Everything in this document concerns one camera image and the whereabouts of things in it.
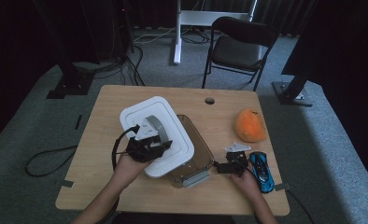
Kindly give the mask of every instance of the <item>metal base plate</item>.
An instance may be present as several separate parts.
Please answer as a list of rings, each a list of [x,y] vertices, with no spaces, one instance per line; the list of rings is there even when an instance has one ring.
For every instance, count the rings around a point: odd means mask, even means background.
[[[82,79],[78,82],[76,87],[66,87],[64,85],[65,77],[62,76],[55,90],[48,93],[47,99],[64,99],[66,95],[87,95],[95,73],[81,73],[81,75]]]
[[[272,85],[274,86],[277,98],[282,105],[303,105],[307,107],[312,106],[305,90],[302,90],[295,99],[291,100],[285,98],[283,95],[283,92],[290,85],[289,82],[273,82]]]

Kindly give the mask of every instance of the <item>blue toy car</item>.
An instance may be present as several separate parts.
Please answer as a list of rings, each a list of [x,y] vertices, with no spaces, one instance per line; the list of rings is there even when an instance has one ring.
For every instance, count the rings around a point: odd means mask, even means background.
[[[252,152],[248,156],[248,160],[253,166],[253,174],[260,183],[261,192],[271,192],[275,187],[275,182],[269,171],[266,154],[259,151]]]

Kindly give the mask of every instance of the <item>wire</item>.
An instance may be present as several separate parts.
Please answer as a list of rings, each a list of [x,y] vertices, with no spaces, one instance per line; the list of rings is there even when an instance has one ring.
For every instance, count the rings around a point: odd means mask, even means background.
[[[130,65],[128,63],[125,63],[125,68],[126,68],[125,74],[128,74],[129,79],[131,79],[132,86],[134,86],[134,80],[132,79],[132,75],[131,75],[132,71],[131,71]]]
[[[104,76],[104,77],[94,77],[94,79],[103,79],[103,78],[112,77],[112,76],[114,76],[114,75],[117,75],[120,71],[117,71],[117,72],[115,72],[115,73],[112,73],[112,74],[106,75],[106,76]]]
[[[257,177],[253,174],[253,172],[251,172],[250,169],[248,169],[247,167],[245,167],[245,165],[243,165],[242,163],[240,163],[238,160],[234,159],[234,161],[236,163],[238,163],[240,166],[242,166],[243,168],[245,168],[249,173],[251,173],[256,179]],[[291,195],[291,197],[297,201],[297,203],[303,208],[304,212],[306,213],[306,215],[308,216],[309,220],[311,223],[315,224],[315,221],[313,220],[313,218],[310,216],[310,213],[306,210],[305,206],[301,203],[301,201],[288,189],[286,189],[286,192],[289,193],[289,195]]]
[[[128,57],[128,62],[132,65],[132,67],[134,68],[134,82],[135,84],[138,86],[138,82],[137,82],[137,78],[140,80],[141,84],[143,86],[146,86],[146,84],[144,84],[143,79],[140,76],[140,73],[138,72],[138,66],[140,65],[141,61],[143,60],[143,50],[138,47],[138,46],[134,46],[135,48],[139,49],[140,51],[140,58],[138,60],[138,62],[136,63],[136,65],[134,65],[134,63],[132,62],[132,60]]]
[[[295,199],[295,201],[297,201],[297,203],[303,208],[304,212],[306,213],[306,215],[308,216],[309,220],[311,223],[315,224],[315,221],[313,220],[313,218],[310,216],[309,212],[306,210],[305,206],[300,202],[300,200],[288,189],[286,189],[286,192],[289,193],[289,195],[291,195],[291,197],[293,199]]]
[[[61,151],[66,151],[66,150],[69,150],[69,149],[72,149],[74,147],[77,147],[77,146],[72,146],[72,147],[64,147],[64,148],[59,148],[59,149],[53,149],[53,150],[47,150],[47,151],[43,151],[43,152],[38,152],[36,153],[35,155],[33,155],[27,162],[26,162],[26,165],[24,166],[24,171],[26,172],[26,174],[28,174],[29,176],[33,176],[33,177],[42,177],[42,176],[46,176],[46,175],[51,175],[53,173],[55,173],[57,170],[59,170],[62,166],[64,166],[73,156],[74,154],[76,154],[76,150],[74,150],[73,153],[71,153],[59,166],[57,166],[55,169],[49,171],[49,172],[46,172],[44,174],[34,174],[32,172],[30,172],[30,169],[29,169],[29,165],[30,163],[38,156],[40,155],[43,155],[43,154],[47,154],[47,153],[54,153],[54,152],[61,152]]]
[[[120,75],[121,75],[121,76],[122,76],[122,78],[123,78],[123,85],[126,85],[126,78],[125,78],[125,75],[123,74],[122,69],[120,70]]]
[[[192,7],[191,11],[195,10],[195,8],[199,5],[199,2],[200,2],[200,0],[196,1],[196,4]],[[200,11],[202,11],[204,9],[204,5],[205,5],[205,0],[202,1]],[[177,26],[171,28],[170,30],[168,30],[167,32],[165,32],[164,34],[161,34],[161,35],[141,35],[140,37],[138,37],[134,40],[134,43],[136,43],[136,44],[149,44],[149,43],[153,42],[154,40],[159,39],[159,38],[163,38],[163,37],[174,38],[173,35],[168,35],[168,34],[170,34],[176,28],[177,28]],[[182,35],[186,34],[191,28],[192,28],[192,26],[188,30],[186,30],[185,32],[183,32],[181,34]],[[150,41],[136,42],[137,40],[142,39],[144,37],[148,37],[148,36],[156,36],[156,37],[152,38]]]
[[[187,37],[181,37],[181,39],[186,42],[186,43],[190,43],[190,44],[206,44],[206,43],[210,43],[210,37],[207,34],[203,34],[199,31],[195,31],[195,33],[193,34],[189,34],[189,35],[199,35],[202,40],[201,41],[196,41],[196,40],[192,40],[189,39]]]
[[[116,71],[117,69],[122,67],[124,62],[125,61],[122,60],[121,58],[114,58],[112,63],[107,64],[107,65],[102,66],[102,67],[84,68],[84,67],[81,67],[79,65],[76,65],[76,68],[79,72],[84,72],[84,73],[103,73],[103,72]]]
[[[114,171],[115,171],[115,168],[117,167],[117,154],[121,154],[121,153],[117,153],[118,146],[120,145],[120,140],[122,139],[123,136],[125,136],[125,134],[127,134],[129,132],[137,133],[139,128],[140,128],[140,126],[138,126],[138,125],[136,125],[132,128],[129,128],[128,130],[123,132],[120,135],[120,137],[118,137],[117,140],[115,141],[114,147],[112,148],[112,152],[111,152],[112,169]]]

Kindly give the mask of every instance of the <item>chair backrest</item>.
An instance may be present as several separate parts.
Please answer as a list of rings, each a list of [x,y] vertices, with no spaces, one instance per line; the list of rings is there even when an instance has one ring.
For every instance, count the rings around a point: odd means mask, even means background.
[[[231,38],[271,48],[278,37],[278,31],[266,24],[243,21],[232,17],[220,17],[212,24],[212,33],[219,30]]]

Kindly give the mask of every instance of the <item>gray carpet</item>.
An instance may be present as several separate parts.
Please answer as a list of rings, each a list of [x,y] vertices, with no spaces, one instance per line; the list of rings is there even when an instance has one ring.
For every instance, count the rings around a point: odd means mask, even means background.
[[[280,73],[296,40],[277,40],[257,89],[282,179],[292,185],[291,191],[315,223],[368,223],[368,174],[321,87],[311,82],[305,85],[312,107],[281,105],[276,98],[271,83],[291,81],[292,77]],[[144,53],[138,71],[147,86],[201,87],[207,45],[183,43],[180,65],[172,64],[173,39],[137,46]],[[140,51],[134,49],[128,55],[136,63]],[[215,71],[207,79],[207,88],[252,90],[247,77]],[[79,213],[58,210],[54,205],[70,162],[39,178],[28,176],[24,165],[37,152],[77,145],[100,88],[105,84],[132,85],[133,74],[126,63],[118,72],[97,74],[88,95],[61,100],[46,99],[62,75],[59,67],[52,67],[38,80],[0,134],[0,223],[69,223]],[[76,127],[79,115],[82,122]],[[70,153],[51,153],[30,168],[39,174],[47,172]],[[301,206],[290,195],[288,199],[290,214],[278,221],[310,223]],[[255,223],[248,216],[234,220]]]

